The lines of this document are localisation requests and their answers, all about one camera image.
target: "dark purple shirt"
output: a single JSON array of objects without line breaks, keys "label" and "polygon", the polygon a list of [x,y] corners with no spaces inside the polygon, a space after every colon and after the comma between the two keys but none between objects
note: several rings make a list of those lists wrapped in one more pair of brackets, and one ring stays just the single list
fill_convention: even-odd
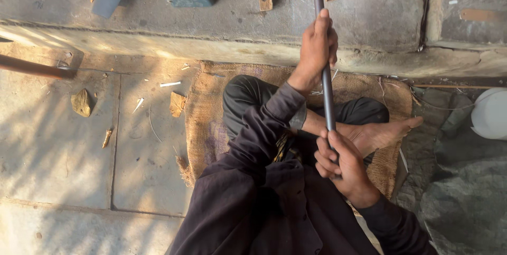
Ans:
[{"label": "dark purple shirt", "polygon": [[[196,181],[170,254],[378,254],[329,179],[297,160],[272,163],[304,102],[285,83],[245,112],[230,150]],[[385,254],[436,254],[415,215],[384,196],[358,211]]]}]

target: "hand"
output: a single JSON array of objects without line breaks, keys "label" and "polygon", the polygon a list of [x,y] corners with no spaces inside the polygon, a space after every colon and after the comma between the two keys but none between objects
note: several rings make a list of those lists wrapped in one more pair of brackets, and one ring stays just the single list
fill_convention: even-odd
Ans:
[{"label": "hand", "polygon": [[[332,162],[338,155],[329,148],[327,136],[340,155],[339,166]],[[315,152],[317,159],[315,167],[322,177],[331,178],[340,193],[357,208],[370,207],[377,203],[380,192],[368,179],[363,156],[350,140],[336,131],[322,131],[321,137],[317,139],[317,145],[319,150]],[[341,175],[342,179],[337,179],[336,174]]]},{"label": "hand", "polygon": [[321,72],[327,62],[331,67],[336,64],[338,35],[332,26],[329,11],[322,9],[303,33],[299,64],[287,80],[300,93],[308,92],[320,83]]}]

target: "burlap mat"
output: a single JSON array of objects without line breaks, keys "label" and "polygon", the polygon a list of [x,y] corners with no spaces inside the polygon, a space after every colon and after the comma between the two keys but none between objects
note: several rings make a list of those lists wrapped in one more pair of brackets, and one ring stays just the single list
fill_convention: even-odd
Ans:
[{"label": "burlap mat", "polygon": [[[281,86],[293,67],[273,67],[257,64],[204,64],[194,77],[185,107],[187,151],[189,165],[179,161],[183,179],[193,186],[204,168],[228,150],[227,132],[222,122],[222,92],[234,76],[250,75]],[[333,80],[336,103],[366,96],[385,102],[390,121],[403,120],[412,113],[412,96],[402,82],[379,77],[338,73]],[[322,96],[308,96],[309,105],[322,104]],[[396,164],[401,141],[375,153],[368,167],[368,176],[387,198],[395,186]]]}]

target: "thin metal wire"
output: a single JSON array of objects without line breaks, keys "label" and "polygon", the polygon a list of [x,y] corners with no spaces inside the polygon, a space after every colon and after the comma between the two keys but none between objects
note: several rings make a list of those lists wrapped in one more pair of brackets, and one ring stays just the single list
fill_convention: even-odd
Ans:
[{"label": "thin metal wire", "polygon": [[149,110],[148,110],[148,117],[149,117],[149,126],[152,127],[152,131],[153,131],[153,134],[155,134],[155,137],[157,137],[157,139],[162,142],[160,140],[160,138],[158,138],[157,134],[155,133],[155,129],[153,129],[153,125],[152,125],[152,105],[149,105]]},{"label": "thin metal wire", "polygon": [[417,96],[414,94],[414,92],[412,91],[412,87],[410,87],[410,92],[412,93],[412,96],[414,96],[417,100],[419,100],[420,102],[422,102],[422,103],[426,104],[427,106],[432,107],[432,108],[436,108],[436,109],[442,109],[442,110],[458,110],[458,109],[465,109],[465,108],[469,108],[469,107],[472,107],[472,106],[474,106],[475,104],[477,104],[477,103],[479,103],[479,102],[481,102],[481,101],[485,100],[487,97],[489,97],[489,96],[487,96],[487,97],[485,97],[485,98],[481,99],[480,101],[478,101],[478,102],[476,102],[476,103],[473,103],[473,104],[470,104],[470,105],[467,105],[467,106],[463,106],[463,107],[459,107],[459,108],[442,108],[442,107],[438,107],[438,106],[431,105],[431,104],[427,103],[426,101],[423,101],[422,99],[420,99],[419,97],[417,97]]}]

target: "metal pipe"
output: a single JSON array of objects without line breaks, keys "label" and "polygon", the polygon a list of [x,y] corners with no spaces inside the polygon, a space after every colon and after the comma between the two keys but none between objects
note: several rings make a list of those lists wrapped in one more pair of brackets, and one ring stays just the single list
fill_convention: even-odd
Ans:
[{"label": "metal pipe", "polygon": [[73,73],[67,70],[45,66],[43,64],[36,64],[28,61],[23,61],[20,59],[7,57],[4,55],[0,55],[0,69],[41,77],[54,78],[58,80],[73,77]]},{"label": "metal pipe", "polygon": [[[315,4],[315,18],[319,16],[324,8],[324,0],[313,0]],[[328,131],[336,131],[335,102],[333,99],[333,85],[331,83],[331,67],[329,62],[322,70],[322,91],[324,94],[324,113],[326,116],[326,127]]]}]

